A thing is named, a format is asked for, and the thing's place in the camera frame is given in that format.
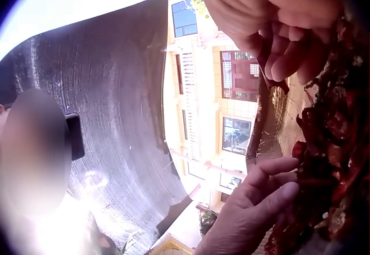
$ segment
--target green leaves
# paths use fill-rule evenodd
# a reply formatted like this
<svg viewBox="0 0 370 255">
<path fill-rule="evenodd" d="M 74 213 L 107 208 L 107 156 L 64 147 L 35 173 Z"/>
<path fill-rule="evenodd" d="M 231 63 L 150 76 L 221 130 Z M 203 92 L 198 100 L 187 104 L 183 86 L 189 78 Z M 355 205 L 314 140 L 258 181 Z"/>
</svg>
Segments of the green leaves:
<svg viewBox="0 0 370 255">
<path fill-rule="evenodd" d="M 209 18 L 208 10 L 203 0 L 191 0 L 190 4 L 191 6 L 188 9 L 194 9 L 199 15 Z"/>
</svg>

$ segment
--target black shade cloth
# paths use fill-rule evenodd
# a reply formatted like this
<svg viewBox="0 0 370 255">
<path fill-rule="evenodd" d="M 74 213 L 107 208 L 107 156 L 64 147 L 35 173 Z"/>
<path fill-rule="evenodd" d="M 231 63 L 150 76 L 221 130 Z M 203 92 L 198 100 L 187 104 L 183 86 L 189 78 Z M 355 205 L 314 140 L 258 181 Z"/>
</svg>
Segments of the black shade cloth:
<svg viewBox="0 0 370 255">
<path fill-rule="evenodd" d="M 146 0 L 22 42 L 0 62 L 0 103 L 40 88 L 80 116 L 69 189 L 100 230 L 144 254 L 191 202 L 164 138 L 168 0 Z"/>
</svg>

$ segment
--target sky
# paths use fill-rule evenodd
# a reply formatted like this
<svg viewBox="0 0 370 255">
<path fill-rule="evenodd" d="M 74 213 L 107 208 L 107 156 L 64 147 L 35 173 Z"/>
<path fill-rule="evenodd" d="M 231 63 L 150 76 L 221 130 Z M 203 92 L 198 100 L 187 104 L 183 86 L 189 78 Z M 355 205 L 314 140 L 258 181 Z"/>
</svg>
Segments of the sky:
<svg viewBox="0 0 370 255">
<path fill-rule="evenodd" d="M 0 60 L 29 37 L 141 1 L 18 0 L 0 27 Z"/>
</svg>

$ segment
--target pile of dried chili peppers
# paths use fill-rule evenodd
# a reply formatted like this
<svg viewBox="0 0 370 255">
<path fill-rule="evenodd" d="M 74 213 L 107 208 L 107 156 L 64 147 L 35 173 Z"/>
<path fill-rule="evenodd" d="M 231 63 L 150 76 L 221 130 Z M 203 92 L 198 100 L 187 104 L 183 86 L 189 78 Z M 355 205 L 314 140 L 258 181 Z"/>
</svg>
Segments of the pile of dried chili peppers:
<svg viewBox="0 0 370 255">
<path fill-rule="evenodd" d="M 351 226 L 352 196 L 369 187 L 369 36 L 362 35 L 340 19 L 324 71 L 305 87 L 318 92 L 296 118 L 306 142 L 292 150 L 300 161 L 295 222 L 274 226 L 266 255 L 293 254 L 314 231 L 327 240 L 341 237 Z M 363 198 L 368 204 L 368 191 Z"/>
</svg>

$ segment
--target woven mat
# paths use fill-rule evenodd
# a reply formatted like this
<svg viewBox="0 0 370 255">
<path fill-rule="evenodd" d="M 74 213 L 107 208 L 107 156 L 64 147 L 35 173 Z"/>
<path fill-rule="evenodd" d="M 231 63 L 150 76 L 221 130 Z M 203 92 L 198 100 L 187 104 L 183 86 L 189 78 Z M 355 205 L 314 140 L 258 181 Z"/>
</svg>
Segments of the woven mat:
<svg viewBox="0 0 370 255">
<path fill-rule="evenodd" d="M 251 136 L 251 143 L 255 144 L 248 147 L 247 170 L 252 164 L 265 159 L 291 156 L 295 142 L 304 140 L 296 117 L 310 103 L 296 75 L 288 78 L 287 84 L 290 89 L 288 95 L 280 88 L 271 90 L 263 86 L 259 88 L 257 121 Z M 271 230 L 266 233 L 253 255 L 264 254 L 264 245 L 270 234 Z"/>
</svg>

